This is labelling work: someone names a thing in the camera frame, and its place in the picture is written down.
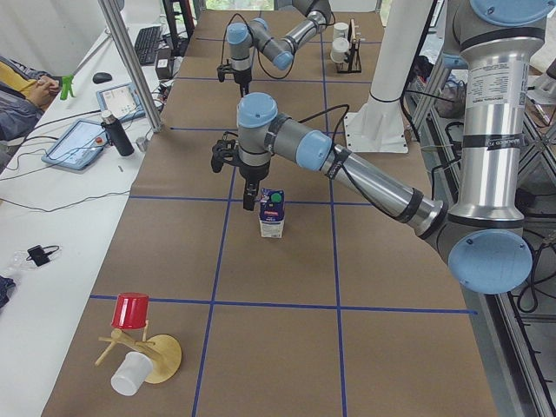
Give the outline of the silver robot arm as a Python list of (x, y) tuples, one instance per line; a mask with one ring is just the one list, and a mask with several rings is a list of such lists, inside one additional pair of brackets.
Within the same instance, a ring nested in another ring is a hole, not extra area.
[(278, 110), (274, 98), (254, 92), (237, 106), (235, 157), (251, 209), (272, 156), (320, 171), (358, 191), (384, 214), (409, 225), (428, 242), (466, 288), (500, 294), (533, 270), (515, 207), (524, 146), (527, 72), (542, 46), (552, 1), (456, 1), (449, 6), (445, 44), (467, 63), (468, 85), (457, 201), (426, 198)]
[(290, 70), (299, 48), (332, 22), (333, 12), (326, 0), (280, 1), (278, 4), (291, 6), (305, 17), (281, 38), (273, 36), (267, 22), (260, 17), (249, 22), (231, 21), (225, 30), (222, 44), (229, 47), (230, 58), (222, 59), (217, 67), (218, 81), (222, 83), (227, 74), (232, 75), (241, 96), (249, 93), (252, 81), (252, 49), (265, 56), (278, 70)]

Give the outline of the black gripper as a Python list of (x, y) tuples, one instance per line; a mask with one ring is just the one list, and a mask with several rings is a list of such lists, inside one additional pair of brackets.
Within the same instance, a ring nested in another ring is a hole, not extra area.
[(259, 193), (259, 182), (268, 176), (269, 169), (269, 162), (260, 166), (249, 166), (243, 163), (240, 167), (240, 174), (245, 180), (242, 198), (243, 208), (247, 211), (255, 210), (255, 200)]
[(252, 81), (251, 69), (236, 70), (234, 73), (235, 82), (240, 85), (241, 97), (249, 93), (249, 84)]

